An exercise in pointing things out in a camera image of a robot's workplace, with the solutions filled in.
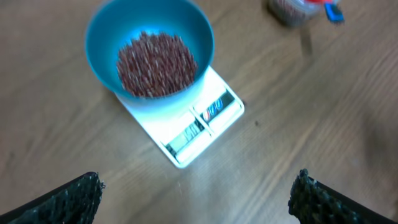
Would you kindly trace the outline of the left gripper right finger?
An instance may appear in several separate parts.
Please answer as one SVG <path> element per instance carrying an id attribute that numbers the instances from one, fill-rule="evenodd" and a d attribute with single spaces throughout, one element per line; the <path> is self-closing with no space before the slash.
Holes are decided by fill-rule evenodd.
<path id="1" fill-rule="evenodd" d="M 301 224 L 397 224 L 311 178 L 306 169 L 293 182 L 288 206 Z"/>

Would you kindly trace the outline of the red measuring scoop blue handle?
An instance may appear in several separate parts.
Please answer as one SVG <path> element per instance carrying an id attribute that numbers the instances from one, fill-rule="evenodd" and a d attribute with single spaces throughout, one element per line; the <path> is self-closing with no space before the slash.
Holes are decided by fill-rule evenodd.
<path id="1" fill-rule="evenodd" d="M 344 15 L 334 0 L 304 0 L 312 4 L 322 5 L 326 16 L 332 24 L 341 24 L 345 21 Z"/>

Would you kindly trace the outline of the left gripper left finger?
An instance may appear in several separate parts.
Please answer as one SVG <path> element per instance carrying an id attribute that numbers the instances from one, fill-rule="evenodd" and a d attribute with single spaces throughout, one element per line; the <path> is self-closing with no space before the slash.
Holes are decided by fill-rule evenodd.
<path id="1" fill-rule="evenodd" d="M 92 224 L 103 190 L 98 173 L 87 172 L 1 215 L 1 223 Z"/>

